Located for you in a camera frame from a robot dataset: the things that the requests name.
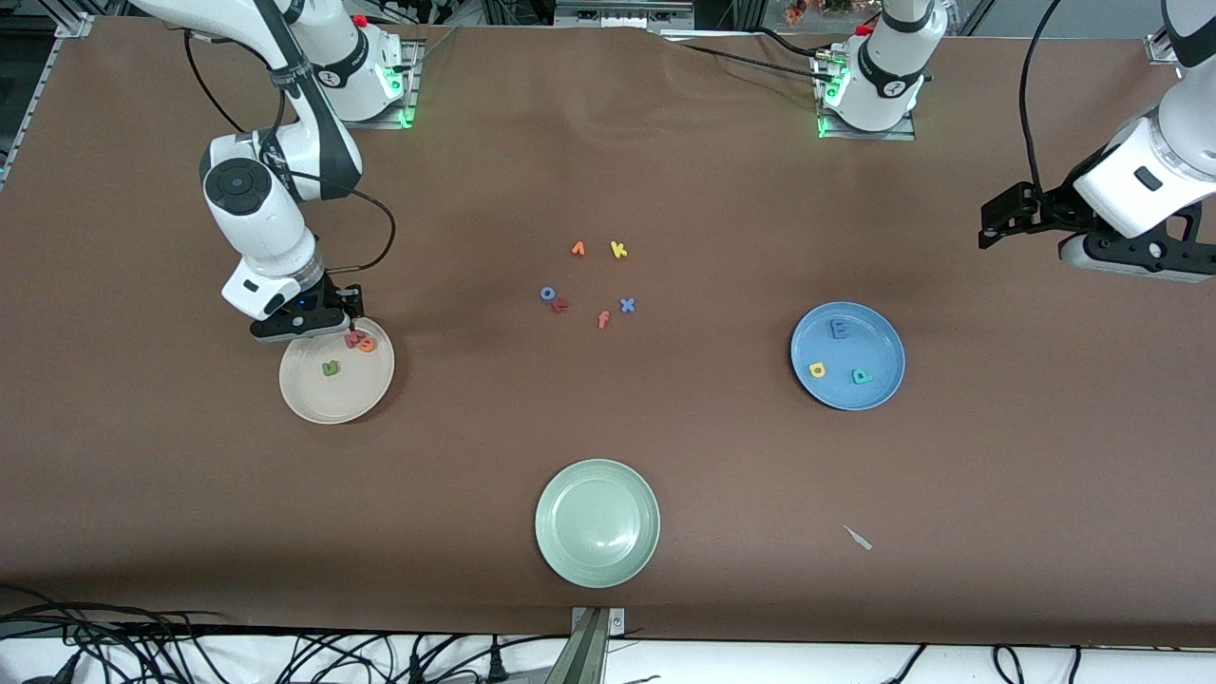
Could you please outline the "light green plate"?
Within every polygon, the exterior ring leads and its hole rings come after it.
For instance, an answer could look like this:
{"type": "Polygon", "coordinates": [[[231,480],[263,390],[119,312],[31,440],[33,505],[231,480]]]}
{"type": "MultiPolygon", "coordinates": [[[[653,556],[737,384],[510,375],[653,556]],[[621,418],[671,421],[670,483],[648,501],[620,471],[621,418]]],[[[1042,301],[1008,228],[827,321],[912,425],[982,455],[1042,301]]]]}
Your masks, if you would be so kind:
{"type": "Polygon", "coordinates": [[[544,486],[536,503],[534,533],[544,561],[582,588],[634,581],[655,555],[660,532],[655,490],[614,460],[570,464],[544,486]]]}

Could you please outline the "brown table cover sheet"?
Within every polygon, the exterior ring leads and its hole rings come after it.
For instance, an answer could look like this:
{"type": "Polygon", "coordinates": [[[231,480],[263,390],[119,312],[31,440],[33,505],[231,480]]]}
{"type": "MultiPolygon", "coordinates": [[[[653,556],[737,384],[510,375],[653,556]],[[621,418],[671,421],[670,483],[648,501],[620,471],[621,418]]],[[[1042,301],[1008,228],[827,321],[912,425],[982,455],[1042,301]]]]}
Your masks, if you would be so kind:
{"type": "Polygon", "coordinates": [[[181,37],[98,19],[0,191],[0,581],[259,626],[556,634],[603,605],[647,639],[1216,645],[1216,277],[978,248],[1026,170],[1025,47],[941,43],[913,142],[856,142],[818,139],[807,84],[646,30],[457,30],[413,128],[356,134],[399,224],[356,276],[396,369],[321,426],[221,298],[226,128],[181,37]],[[902,341],[882,407],[790,368],[838,299],[902,341]],[[662,514],[599,590],[534,533],[589,459],[662,514]]]}

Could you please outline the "blue plate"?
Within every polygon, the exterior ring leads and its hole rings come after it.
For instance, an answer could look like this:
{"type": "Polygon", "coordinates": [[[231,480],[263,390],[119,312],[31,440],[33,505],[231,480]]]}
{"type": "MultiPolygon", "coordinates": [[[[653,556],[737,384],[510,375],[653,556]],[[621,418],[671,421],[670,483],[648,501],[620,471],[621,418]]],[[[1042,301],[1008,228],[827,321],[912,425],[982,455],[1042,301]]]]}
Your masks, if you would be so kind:
{"type": "Polygon", "coordinates": [[[891,399],[906,375],[903,342],[886,316],[863,304],[838,299],[815,307],[790,333],[790,368],[816,400],[843,411],[865,411],[891,399]],[[828,323],[850,325],[848,340],[833,340],[828,323]],[[807,364],[822,361],[826,376],[812,379],[807,364]],[[869,385],[854,385],[852,369],[872,372],[869,385]]]}

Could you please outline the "beige brown plate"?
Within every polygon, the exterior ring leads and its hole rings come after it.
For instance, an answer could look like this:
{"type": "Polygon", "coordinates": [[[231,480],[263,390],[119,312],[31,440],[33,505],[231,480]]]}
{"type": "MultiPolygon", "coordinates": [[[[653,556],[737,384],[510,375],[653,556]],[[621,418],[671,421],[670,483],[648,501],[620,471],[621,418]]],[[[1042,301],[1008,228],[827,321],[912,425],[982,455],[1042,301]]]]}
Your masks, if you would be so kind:
{"type": "Polygon", "coordinates": [[[310,424],[337,425],[368,414],[390,389],[395,351],[378,324],[361,316],[356,329],[377,341],[373,353],[347,348],[345,331],[293,340],[278,364],[278,392],[310,424]],[[321,364],[337,359],[340,372],[323,377],[321,364]]]}

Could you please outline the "grey equipment box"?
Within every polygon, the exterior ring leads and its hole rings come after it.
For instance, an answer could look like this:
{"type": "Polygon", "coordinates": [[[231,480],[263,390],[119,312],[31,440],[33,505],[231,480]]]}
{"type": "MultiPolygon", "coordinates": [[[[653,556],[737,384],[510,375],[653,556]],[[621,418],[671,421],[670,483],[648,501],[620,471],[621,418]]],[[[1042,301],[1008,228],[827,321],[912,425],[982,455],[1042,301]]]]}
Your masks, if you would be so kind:
{"type": "Polygon", "coordinates": [[[554,0],[553,26],[692,30],[694,0],[554,0]]]}

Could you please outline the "aluminium frame rail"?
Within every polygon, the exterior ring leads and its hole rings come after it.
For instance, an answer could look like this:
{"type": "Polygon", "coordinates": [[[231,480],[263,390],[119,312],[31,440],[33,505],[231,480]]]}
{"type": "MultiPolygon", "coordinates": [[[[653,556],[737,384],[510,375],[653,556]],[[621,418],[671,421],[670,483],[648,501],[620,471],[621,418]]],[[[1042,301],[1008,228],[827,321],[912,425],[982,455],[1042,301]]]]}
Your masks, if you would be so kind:
{"type": "Polygon", "coordinates": [[[92,0],[0,0],[0,191],[64,43],[88,37],[100,13],[92,0]]]}
{"type": "Polygon", "coordinates": [[[1160,0],[1164,26],[1147,39],[1154,57],[1197,67],[1216,56],[1216,0],[1160,0]]]}

